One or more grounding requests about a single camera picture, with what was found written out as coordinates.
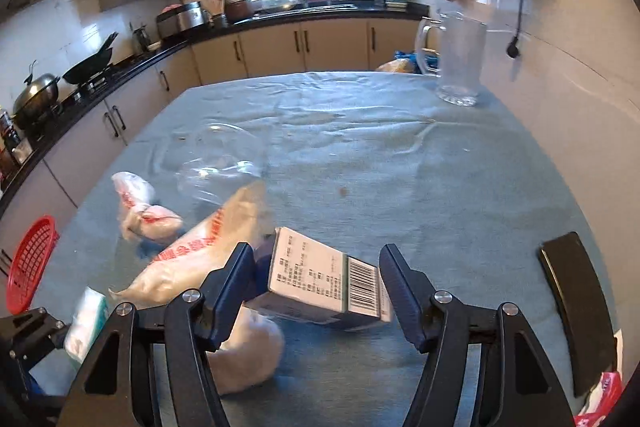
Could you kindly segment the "glass pitcher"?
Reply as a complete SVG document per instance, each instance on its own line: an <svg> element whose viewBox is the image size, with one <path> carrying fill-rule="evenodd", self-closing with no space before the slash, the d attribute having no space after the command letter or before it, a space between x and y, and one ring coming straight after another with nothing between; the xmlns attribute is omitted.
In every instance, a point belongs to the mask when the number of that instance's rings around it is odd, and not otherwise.
<svg viewBox="0 0 640 427"><path fill-rule="evenodd" d="M487 27L459 12L420 20L414 54L420 71L437 78L436 94L442 101L473 107L480 96L480 71Z"/></svg>

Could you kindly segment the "white red plastic bag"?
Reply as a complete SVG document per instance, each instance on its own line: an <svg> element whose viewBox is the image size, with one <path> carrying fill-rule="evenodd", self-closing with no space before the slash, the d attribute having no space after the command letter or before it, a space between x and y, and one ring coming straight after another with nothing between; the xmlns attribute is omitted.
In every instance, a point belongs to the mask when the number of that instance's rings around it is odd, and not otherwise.
<svg viewBox="0 0 640 427"><path fill-rule="evenodd" d="M155 188L137 174L128 171L112 176L119 197L119 228L125 241L149 241L168 244L182 229L177 213L155 205Z"/></svg>

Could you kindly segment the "lower kitchen cabinets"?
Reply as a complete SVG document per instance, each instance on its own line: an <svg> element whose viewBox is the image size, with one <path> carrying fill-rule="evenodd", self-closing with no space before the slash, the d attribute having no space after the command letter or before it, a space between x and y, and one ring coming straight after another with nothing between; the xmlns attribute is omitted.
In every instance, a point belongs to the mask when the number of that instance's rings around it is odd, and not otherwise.
<svg viewBox="0 0 640 427"><path fill-rule="evenodd" d="M409 52L416 14L356 10L290 15L201 32L128 58L46 120L35 150L1 197L1 248L13 253L30 219L65 225L125 145L191 88L244 78L373 70Z"/></svg>

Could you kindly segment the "steel pot with lid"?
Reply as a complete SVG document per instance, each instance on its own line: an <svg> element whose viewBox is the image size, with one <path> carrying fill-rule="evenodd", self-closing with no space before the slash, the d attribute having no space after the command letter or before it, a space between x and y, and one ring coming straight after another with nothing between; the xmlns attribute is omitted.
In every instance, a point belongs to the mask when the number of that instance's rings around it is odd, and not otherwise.
<svg viewBox="0 0 640 427"><path fill-rule="evenodd" d="M29 65L29 74L24 80L25 88L13 104L14 124L26 131L44 114L50 113L58 103L58 82L60 78L50 72L35 77L35 62Z"/></svg>

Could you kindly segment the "cartoon tissue pack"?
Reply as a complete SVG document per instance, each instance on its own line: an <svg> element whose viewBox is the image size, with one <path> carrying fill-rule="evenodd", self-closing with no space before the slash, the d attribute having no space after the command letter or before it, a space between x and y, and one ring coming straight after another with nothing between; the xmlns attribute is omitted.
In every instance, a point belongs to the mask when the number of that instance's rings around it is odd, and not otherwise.
<svg viewBox="0 0 640 427"><path fill-rule="evenodd" d="M107 319L108 306L105 296L86 287L64 339L66 355L77 367L84 363Z"/></svg>

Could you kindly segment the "blue table cloth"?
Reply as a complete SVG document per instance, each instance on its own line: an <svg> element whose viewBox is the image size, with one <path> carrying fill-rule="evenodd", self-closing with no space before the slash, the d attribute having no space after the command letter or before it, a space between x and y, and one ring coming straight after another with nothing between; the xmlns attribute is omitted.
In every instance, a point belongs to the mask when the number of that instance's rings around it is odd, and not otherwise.
<svg viewBox="0 0 640 427"><path fill-rule="evenodd" d="M152 256L122 240L111 175L154 185L186 229L215 206L184 195L175 173L189 138L211 122L258 139L267 205L284 225L367 262L387 243L464 303L524 312L573 412L570 355L537 251L569 231L612 291L586 218L535 139L493 95L460 108L423 77L300 74L183 92L105 171L62 231L34 298L70 321L85 287L120 291ZM224 399L231 426L401 426L424 357L397 322L343 333L278 321L285 350L273 379Z"/></svg>

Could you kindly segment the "blue bag behind table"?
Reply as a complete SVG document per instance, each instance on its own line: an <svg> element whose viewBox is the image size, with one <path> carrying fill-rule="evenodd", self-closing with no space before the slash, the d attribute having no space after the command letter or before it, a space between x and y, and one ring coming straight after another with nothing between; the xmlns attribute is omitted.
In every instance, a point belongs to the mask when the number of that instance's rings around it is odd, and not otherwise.
<svg viewBox="0 0 640 427"><path fill-rule="evenodd" d="M434 54L426 56L427 69L438 69L438 58ZM396 51L394 59L381 64L375 69L377 72L401 72L401 74L422 74L415 53Z"/></svg>

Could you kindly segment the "white red snack bag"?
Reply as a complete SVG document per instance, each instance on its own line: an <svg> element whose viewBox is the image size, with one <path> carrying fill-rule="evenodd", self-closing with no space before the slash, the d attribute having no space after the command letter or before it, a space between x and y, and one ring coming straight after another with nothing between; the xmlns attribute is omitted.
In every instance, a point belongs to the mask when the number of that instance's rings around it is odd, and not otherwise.
<svg viewBox="0 0 640 427"><path fill-rule="evenodd" d="M183 291L200 287L209 272L223 268L236 245L256 249L273 231L265 184L247 184L156 255L127 288L110 296L140 309L166 305Z"/></svg>

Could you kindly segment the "dark sauce bottle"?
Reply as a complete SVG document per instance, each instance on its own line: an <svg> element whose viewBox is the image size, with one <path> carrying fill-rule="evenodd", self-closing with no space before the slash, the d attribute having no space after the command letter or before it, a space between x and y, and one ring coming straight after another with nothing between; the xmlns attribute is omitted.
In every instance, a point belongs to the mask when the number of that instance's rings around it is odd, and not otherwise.
<svg viewBox="0 0 640 427"><path fill-rule="evenodd" d="M17 170L22 167L24 160L20 156L21 144L20 136L14 128L9 112L0 109L0 129L1 129L1 172L5 180L12 179Z"/></svg>

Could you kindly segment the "black wok pan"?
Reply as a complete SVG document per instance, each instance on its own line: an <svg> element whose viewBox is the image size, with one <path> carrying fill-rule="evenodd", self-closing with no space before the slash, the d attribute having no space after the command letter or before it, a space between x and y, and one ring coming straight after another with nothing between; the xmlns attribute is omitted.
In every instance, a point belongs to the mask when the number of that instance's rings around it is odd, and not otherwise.
<svg viewBox="0 0 640 427"><path fill-rule="evenodd" d="M116 40L118 32L114 31L109 35L102 46L85 60L69 69L62 78L73 86L79 86L96 75L101 74L111 62L113 55L112 44Z"/></svg>

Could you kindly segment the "red plastic basket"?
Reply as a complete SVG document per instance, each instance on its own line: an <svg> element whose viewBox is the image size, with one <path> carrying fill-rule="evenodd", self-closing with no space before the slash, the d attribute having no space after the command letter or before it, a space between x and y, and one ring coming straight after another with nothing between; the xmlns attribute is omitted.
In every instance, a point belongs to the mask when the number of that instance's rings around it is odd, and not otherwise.
<svg viewBox="0 0 640 427"><path fill-rule="evenodd" d="M10 313L20 314L29 309L59 238L54 218L44 215L21 239L11 263L6 288L6 306Z"/></svg>

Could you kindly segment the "steel rice cooker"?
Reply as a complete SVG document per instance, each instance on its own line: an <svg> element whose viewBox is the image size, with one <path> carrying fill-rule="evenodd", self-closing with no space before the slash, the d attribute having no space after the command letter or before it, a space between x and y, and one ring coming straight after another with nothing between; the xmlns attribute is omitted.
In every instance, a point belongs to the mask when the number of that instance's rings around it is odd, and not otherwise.
<svg viewBox="0 0 640 427"><path fill-rule="evenodd" d="M207 14L208 12L199 1L176 4L172 8L168 6L155 19L158 36L161 39L168 39L182 32L205 26Z"/></svg>

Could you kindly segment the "blue white small carton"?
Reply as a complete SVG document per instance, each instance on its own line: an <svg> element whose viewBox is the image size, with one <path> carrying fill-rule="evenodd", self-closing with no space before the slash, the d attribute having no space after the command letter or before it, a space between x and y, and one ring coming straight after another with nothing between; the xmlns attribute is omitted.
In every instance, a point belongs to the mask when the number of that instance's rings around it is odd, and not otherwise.
<svg viewBox="0 0 640 427"><path fill-rule="evenodd" d="M345 332L388 324L394 314L380 270L289 228L254 252L245 306L270 317Z"/></svg>

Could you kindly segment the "black chair back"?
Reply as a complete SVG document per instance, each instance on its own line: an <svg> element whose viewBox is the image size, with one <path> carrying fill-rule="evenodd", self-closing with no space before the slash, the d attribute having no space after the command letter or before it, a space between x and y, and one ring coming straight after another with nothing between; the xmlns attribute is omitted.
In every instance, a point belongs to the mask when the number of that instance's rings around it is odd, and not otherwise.
<svg viewBox="0 0 640 427"><path fill-rule="evenodd" d="M576 232L542 243L538 260L561 317L574 395L581 397L617 364L616 340L605 295Z"/></svg>

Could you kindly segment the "white tissue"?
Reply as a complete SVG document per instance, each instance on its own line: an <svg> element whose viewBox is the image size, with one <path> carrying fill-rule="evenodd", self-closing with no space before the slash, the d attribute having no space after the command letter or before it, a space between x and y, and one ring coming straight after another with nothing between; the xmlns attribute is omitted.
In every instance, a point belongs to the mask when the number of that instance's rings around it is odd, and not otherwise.
<svg viewBox="0 0 640 427"><path fill-rule="evenodd" d="M284 336L278 324L242 306L229 338L206 357L220 395L232 395L268 381L280 364Z"/></svg>

